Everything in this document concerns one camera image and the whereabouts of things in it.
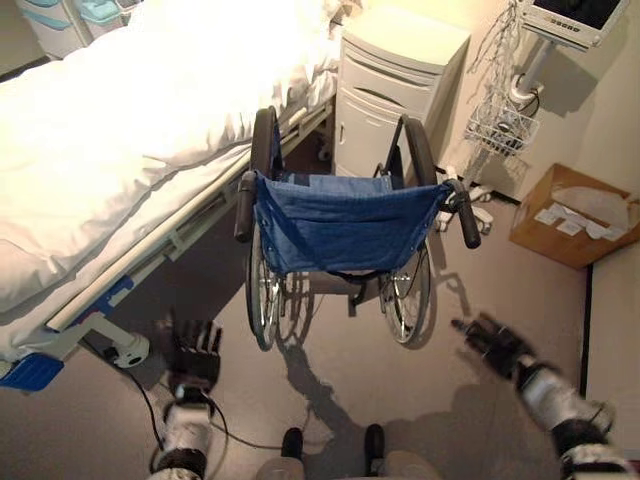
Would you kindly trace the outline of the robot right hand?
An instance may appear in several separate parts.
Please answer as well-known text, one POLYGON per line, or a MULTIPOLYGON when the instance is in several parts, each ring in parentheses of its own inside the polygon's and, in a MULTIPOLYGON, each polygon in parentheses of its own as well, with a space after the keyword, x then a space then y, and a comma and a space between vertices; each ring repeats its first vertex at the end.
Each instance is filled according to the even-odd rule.
POLYGON ((472 320, 453 319, 451 326, 463 335, 465 343, 486 365, 506 380, 513 379, 522 358, 525 365, 533 362, 535 352, 531 346, 485 312, 472 320))

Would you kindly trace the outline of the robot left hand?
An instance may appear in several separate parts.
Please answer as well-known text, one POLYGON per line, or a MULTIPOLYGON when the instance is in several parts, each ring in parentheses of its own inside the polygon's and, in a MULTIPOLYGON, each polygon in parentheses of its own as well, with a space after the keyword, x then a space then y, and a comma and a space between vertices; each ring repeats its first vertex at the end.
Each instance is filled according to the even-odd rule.
POLYGON ((173 326, 169 368, 172 390, 184 386, 209 394, 214 389, 221 367, 219 348, 222 332, 213 320, 173 326))

